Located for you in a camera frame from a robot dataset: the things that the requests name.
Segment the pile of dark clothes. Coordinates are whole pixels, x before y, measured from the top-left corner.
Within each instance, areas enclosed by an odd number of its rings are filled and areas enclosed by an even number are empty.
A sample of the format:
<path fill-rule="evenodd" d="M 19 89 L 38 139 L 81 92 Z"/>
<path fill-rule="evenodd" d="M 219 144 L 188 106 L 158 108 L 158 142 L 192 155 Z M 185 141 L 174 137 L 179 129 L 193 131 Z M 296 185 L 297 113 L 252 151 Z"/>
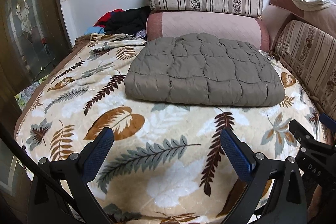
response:
<path fill-rule="evenodd" d="M 127 34 L 145 39 L 146 23 L 151 13 L 149 6 L 137 9 L 116 9 L 103 15 L 84 35 L 88 34 Z"/>

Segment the leaf pattern beige blanket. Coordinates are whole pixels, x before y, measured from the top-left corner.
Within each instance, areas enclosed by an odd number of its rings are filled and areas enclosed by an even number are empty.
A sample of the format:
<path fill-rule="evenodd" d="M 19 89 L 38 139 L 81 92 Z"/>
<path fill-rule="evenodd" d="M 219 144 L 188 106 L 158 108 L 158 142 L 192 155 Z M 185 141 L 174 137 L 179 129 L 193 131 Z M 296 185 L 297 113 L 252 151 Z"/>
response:
<path fill-rule="evenodd" d="M 34 161 L 64 160 L 109 127 L 114 143 L 88 184 L 105 212 L 118 223 L 220 221 L 240 184 L 219 152 L 219 130 L 270 158 L 294 156 L 289 132 L 296 119 L 325 141 L 313 102 L 277 61 L 285 98 L 273 107 L 202 107 L 137 102 L 125 96 L 123 78 L 145 46 L 129 35 L 91 34 L 76 40 L 49 80 L 37 88 L 16 125 L 16 141 Z"/>

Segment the dark wooden glass door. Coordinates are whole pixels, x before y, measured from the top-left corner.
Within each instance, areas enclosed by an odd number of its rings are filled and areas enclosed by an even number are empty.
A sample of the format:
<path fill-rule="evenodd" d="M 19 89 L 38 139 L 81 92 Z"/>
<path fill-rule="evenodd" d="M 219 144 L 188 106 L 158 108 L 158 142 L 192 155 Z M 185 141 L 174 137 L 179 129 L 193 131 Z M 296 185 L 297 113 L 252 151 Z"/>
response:
<path fill-rule="evenodd" d="M 60 0 L 1 0 L 1 128 L 28 154 L 36 143 L 16 126 L 42 108 L 42 82 L 71 51 Z"/>

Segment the pink bolster cushion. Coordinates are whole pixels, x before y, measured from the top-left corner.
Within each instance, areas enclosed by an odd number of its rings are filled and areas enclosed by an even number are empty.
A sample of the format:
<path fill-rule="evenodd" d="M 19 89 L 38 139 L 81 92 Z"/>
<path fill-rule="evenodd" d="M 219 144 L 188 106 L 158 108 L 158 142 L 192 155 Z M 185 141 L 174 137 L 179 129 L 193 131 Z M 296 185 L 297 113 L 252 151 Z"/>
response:
<path fill-rule="evenodd" d="M 204 11 L 165 11 L 152 12 L 147 19 L 149 41 L 191 33 L 207 33 L 220 39 L 249 42 L 265 52 L 270 49 L 266 25 L 258 18 Z"/>

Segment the olive quilted hooded jacket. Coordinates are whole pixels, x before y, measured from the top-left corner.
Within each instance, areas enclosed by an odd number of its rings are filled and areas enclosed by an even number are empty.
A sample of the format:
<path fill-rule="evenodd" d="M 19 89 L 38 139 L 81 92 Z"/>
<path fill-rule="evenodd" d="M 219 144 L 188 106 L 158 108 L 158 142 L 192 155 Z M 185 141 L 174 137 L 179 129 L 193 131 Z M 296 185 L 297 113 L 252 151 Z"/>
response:
<path fill-rule="evenodd" d="M 151 102 L 269 107 L 285 97 L 280 76 L 254 45 L 206 33 L 148 42 L 123 82 L 127 97 Z"/>

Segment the striped floral side cushion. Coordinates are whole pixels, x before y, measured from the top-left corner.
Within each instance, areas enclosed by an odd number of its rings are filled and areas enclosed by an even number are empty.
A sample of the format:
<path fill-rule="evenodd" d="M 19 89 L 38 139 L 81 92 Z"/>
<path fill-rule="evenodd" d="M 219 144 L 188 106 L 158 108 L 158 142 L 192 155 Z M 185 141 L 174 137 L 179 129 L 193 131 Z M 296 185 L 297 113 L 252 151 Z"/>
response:
<path fill-rule="evenodd" d="M 292 20 L 282 30 L 274 51 L 303 83 L 319 110 L 335 119 L 335 38 Z"/>

